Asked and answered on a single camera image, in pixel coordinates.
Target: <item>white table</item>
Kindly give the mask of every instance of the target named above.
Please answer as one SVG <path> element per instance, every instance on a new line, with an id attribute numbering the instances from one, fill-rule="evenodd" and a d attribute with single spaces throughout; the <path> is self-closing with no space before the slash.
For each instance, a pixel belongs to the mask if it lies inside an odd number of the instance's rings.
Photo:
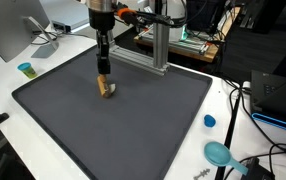
<path id="1" fill-rule="evenodd" d="M 78 36 L 65 36 L 58 41 L 59 49 L 48 59 L 30 58 L 38 46 L 29 46 L 9 63 L 0 58 L 0 113 L 10 115 L 0 124 L 0 130 L 36 179 L 85 180 L 88 177 L 11 96 L 15 89 L 29 81 L 17 70 L 20 63 L 30 62 L 42 75 L 96 45 L 95 40 Z M 231 117 L 228 101 L 231 87 L 219 78 L 212 78 L 213 84 L 165 177 L 167 180 L 192 180 L 207 168 L 211 171 L 204 179 L 215 177 L 217 168 L 204 158 L 203 147 L 212 140 L 221 143 L 225 140 Z M 206 114 L 216 118 L 213 128 L 205 127 L 203 117 Z"/>
<path id="2" fill-rule="evenodd" d="M 249 82 L 244 83 L 244 87 L 250 87 Z M 250 97 L 245 95 L 246 109 L 250 110 Z M 286 143 L 286 130 L 277 128 L 266 123 L 256 121 L 262 130 L 276 143 Z M 245 113 L 242 104 L 240 103 L 238 115 L 236 118 L 235 129 L 231 143 L 231 153 L 236 160 L 241 160 L 250 156 L 266 154 L 269 152 L 272 144 L 255 127 L 254 123 Z M 279 152 L 278 148 L 274 148 L 273 152 Z M 259 158 L 260 165 L 270 171 L 268 156 Z M 273 155 L 272 167 L 276 180 L 286 179 L 286 155 Z M 233 170 L 228 179 L 239 180 L 241 174 Z"/>

